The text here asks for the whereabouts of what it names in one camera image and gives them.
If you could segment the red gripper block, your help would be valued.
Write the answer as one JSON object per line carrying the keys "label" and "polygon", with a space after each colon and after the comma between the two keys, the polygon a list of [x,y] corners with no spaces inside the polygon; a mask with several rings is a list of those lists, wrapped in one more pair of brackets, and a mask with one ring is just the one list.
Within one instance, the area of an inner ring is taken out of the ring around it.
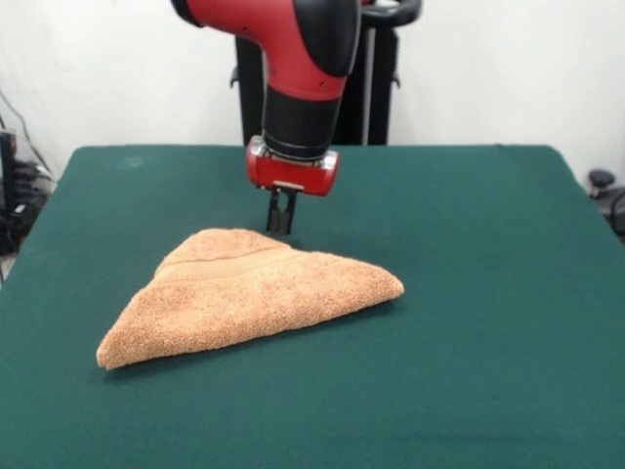
{"label": "red gripper block", "polygon": [[[266,231],[268,233],[290,234],[295,214],[297,192],[315,196],[327,196],[340,167],[340,153],[328,150],[321,159],[298,161],[287,159],[272,152],[261,136],[253,136],[246,149],[246,168],[250,182],[262,189],[272,190]],[[285,208],[279,203],[278,189],[294,190],[283,192]]]}

